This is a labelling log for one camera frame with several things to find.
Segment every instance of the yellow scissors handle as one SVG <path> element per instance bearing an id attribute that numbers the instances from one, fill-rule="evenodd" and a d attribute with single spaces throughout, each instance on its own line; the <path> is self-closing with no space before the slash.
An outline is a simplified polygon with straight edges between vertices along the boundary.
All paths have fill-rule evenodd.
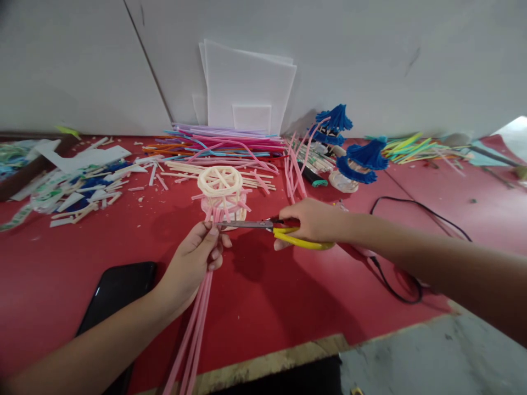
<path id="1" fill-rule="evenodd" d="M 308 250 L 324 251 L 329 250 L 335 245 L 335 243 L 315 243 L 305 240 L 300 240 L 291 236 L 287 236 L 288 233 L 294 232 L 300 228 L 273 228 L 274 237 L 288 243 L 294 244 L 295 246 L 302 247 Z"/>

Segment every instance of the black cable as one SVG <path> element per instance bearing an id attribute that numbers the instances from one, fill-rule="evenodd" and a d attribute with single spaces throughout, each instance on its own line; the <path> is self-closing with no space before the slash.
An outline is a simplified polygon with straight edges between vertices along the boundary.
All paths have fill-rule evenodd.
<path id="1" fill-rule="evenodd" d="M 449 221 L 448 219 L 446 219 L 445 217 L 441 217 L 439 214 L 437 214 L 436 212 L 432 211 L 431 209 L 429 209 L 428 207 L 426 207 L 424 204 L 422 203 L 419 203 L 418 201 L 415 201 L 415 200 L 409 200 L 409 199 L 399 199 L 397 197 L 391 197 L 391 196 L 381 196 L 380 198 L 378 198 L 372 209 L 369 211 L 370 214 L 373 214 L 373 212 L 375 211 L 375 208 L 377 207 L 377 205 L 379 204 L 379 202 L 383 199 L 389 199 L 389 200 L 395 200 L 395 201 L 403 201 L 403 202 L 408 202 L 408 203 L 414 203 L 416 205 L 418 205 L 419 207 L 425 209 L 426 211 L 428 211 L 430 214 L 433 214 L 435 215 L 437 218 L 439 219 L 442 219 L 443 221 L 445 221 L 446 223 L 449 223 L 451 224 L 454 228 L 456 228 L 457 230 L 459 230 L 463 236 L 465 236 L 467 238 L 468 241 L 472 241 L 472 239 L 468 236 L 468 234 L 463 230 L 461 229 L 458 225 L 454 224 L 454 222 L 451 222 Z"/>
<path id="2" fill-rule="evenodd" d="M 400 202 L 409 202 L 409 203 L 414 203 L 416 205 L 418 205 L 419 207 L 425 209 L 426 211 L 428 211 L 430 214 L 432 215 L 435 215 L 437 218 L 439 219 L 442 219 L 443 221 L 445 221 L 446 223 L 452 225 L 454 228 L 456 228 L 457 230 L 459 230 L 463 236 L 465 236 L 467 238 L 468 241 L 472 241 L 472 239 L 468 236 L 468 234 L 463 230 L 461 229 L 458 225 L 454 224 L 454 222 L 451 222 L 449 221 L 448 219 L 446 219 L 445 217 L 441 217 L 439 214 L 437 214 L 436 212 L 432 211 L 431 209 L 429 209 L 428 207 L 426 207 L 424 204 L 422 203 L 419 203 L 418 201 L 415 201 L 415 200 L 409 200 L 409 199 L 399 199 L 397 197 L 391 197 L 391 196 L 381 196 L 379 197 L 372 209 L 369 211 L 369 213 L 371 215 L 373 215 L 374 211 L 375 211 L 375 208 L 377 207 L 377 205 L 379 204 L 379 202 L 383 199 L 389 199 L 389 200 L 395 200 L 395 201 L 400 201 Z M 370 257 L 370 259 L 372 260 L 373 264 L 377 267 L 377 269 L 379 270 L 379 273 L 381 275 L 381 277 L 383 278 L 383 282 L 384 282 L 384 285 L 386 285 L 386 288 L 388 288 L 388 291 L 390 291 L 390 293 L 392 295 L 394 295 L 398 300 L 400 300 L 401 302 L 403 303 L 407 303 L 407 304 L 417 304 L 417 303 L 420 303 L 421 300 L 423 299 L 423 286 L 420 284 L 419 280 L 416 279 L 414 276 L 412 275 L 408 275 L 410 277 L 410 280 L 412 280 L 412 282 L 415 284 L 416 288 L 417 288 L 417 298 L 413 301 L 411 300 L 408 300 L 408 299 L 405 299 L 403 298 L 401 295 L 399 295 L 397 292 L 395 292 L 395 290 L 390 286 L 390 284 L 388 283 L 388 281 L 386 280 L 386 277 L 384 276 L 384 273 L 383 273 L 383 270 L 379 264 L 379 261 L 377 260 L 377 258 L 375 256 L 372 256 Z"/>
<path id="3" fill-rule="evenodd" d="M 388 291 L 390 291 L 390 293 L 393 296 L 395 296 L 401 302 L 407 303 L 407 304 L 417 304 L 417 303 L 420 303 L 421 300 L 423 300 L 423 286 L 419 283 L 419 280 L 417 280 L 414 276 L 410 274 L 408 275 L 417 288 L 417 299 L 413 301 L 409 301 L 408 299 L 404 299 L 401 295 L 395 292 L 394 289 L 390 286 L 390 284 L 386 280 L 386 277 L 384 276 L 383 270 L 380 268 L 380 264 L 379 264 L 379 261 L 377 261 L 377 257 L 373 256 L 373 257 L 370 257 L 370 259 L 372 260 L 373 264 L 377 266 L 377 269 L 379 269 L 379 273 L 381 277 L 383 278 L 384 285 L 386 285 L 386 287 L 388 288 Z"/>

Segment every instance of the black phone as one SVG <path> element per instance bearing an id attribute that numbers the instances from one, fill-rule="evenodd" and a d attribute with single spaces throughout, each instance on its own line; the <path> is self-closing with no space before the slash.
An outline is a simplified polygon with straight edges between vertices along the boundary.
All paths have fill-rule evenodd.
<path id="1" fill-rule="evenodd" d="M 88 310 L 75 336 L 100 324 L 123 307 L 146 295 L 153 287 L 156 264 L 141 262 L 107 269 L 100 278 Z M 131 364 L 104 395 L 125 395 L 132 377 Z"/>

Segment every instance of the table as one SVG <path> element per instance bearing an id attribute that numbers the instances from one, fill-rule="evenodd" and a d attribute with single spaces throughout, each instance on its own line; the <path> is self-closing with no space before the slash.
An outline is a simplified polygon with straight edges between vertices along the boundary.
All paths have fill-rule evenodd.
<path id="1" fill-rule="evenodd" d="M 140 155 L 135 141 L 148 144 L 151 139 L 122 138 L 119 144 Z M 147 185 L 148 179 L 146 173 L 134 174 L 126 188 Z M 282 176 L 274 183 L 277 191 L 270 196 L 261 191 L 249 195 L 253 211 L 248 219 L 268 218 L 288 204 Z M 2 376 L 73 338 L 107 268 L 156 261 L 159 280 L 179 241 L 204 216 L 199 203 L 190 199 L 200 193 L 194 180 L 170 183 L 169 189 L 125 189 L 114 206 L 78 225 L 49 229 L 49 217 L 34 213 L 20 227 L 0 234 Z M 353 195 L 331 187 L 307 186 L 307 191 L 326 202 L 342 198 L 348 209 L 358 212 L 368 212 L 379 196 L 409 198 L 385 172 Z M 8 221 L 21 205 L 0 206 L 0 222 Z M 410 205 L 382 202 L 376 214 L 425 232 L 444 232 Z M 233 248 L 225 252 L 223 267 L 212 282 L 199 374 L 334 334 L 344 334 L 354 345 L 450 311 L 442 295 L 426 294 L 416 306 L 399 302 L 369 262 L 338 246 L 324 252 L 275 252 L 273 236 L 265 231 L 238 229 L 231 238 Z M 380 262 L 389 281 L 404 294 L 399 273 L 391 263 Z M 129 393 L 163 385 L 189 314 L 185 312 L 139 356 Z"/>
<path id="2" fill-rule="evenodd" d="M 507 149 L 500 136 L 485 138 L 483 142 L 522 162 Z M 489 168 L 516 185 L 514 189 L 508 189 L 479 167 L 463 164 L 462 172 L 466 176 L 462 177 L 442 161 L 437 163 L 439 169 L 425 167 L 420 162 L 392 164 L 386 172 L 413 199 L 456 223 L 474 242 L 527 255 L 527 244 L 523 240 L 527 230 L 527 189 L 517 184 L 511 167 Z M 444 228 L 451 235 L 458 235 L 449 225 Z"/>

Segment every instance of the blue paper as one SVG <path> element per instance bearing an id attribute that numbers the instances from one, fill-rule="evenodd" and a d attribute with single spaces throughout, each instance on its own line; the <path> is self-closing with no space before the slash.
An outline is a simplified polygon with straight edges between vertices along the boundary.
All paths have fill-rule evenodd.
<path id="1" fill-rule="evenodd" d="M 474 142 L 474 143 L 472 143 L 472 145 L 475 146 L 475 147 L 484 149 L 485 151 L 488 151 L 488 152 L 490 152 L 490 153 L 492 153 L 494 155 L 500 156 L 500 157 L 505 158 L 505 159 L 509 159 L 508 157 L 506 157 L 505 155 L 499 153 L 498 151 L 493 150 L 492 148 L 488 148 L 485 144 L 483 144 L 479 140 Z M 472 151 L 472 150 L 470 150 L 468 148 L 466 150 L 463 150 L 463 154 L 464 155 L 469 154 L 469 153 L 474 155 L 474 159 L 470 160 L 470 163 L 472 165 L 474 165 L 474 166 L 509 166 L 506 163 L 503 163 L 503 162 L 497 161 L 495 159 L 489 158 L 488 156 L 485 156 L 483 154 L 477 153 L 477 152 Z"/>

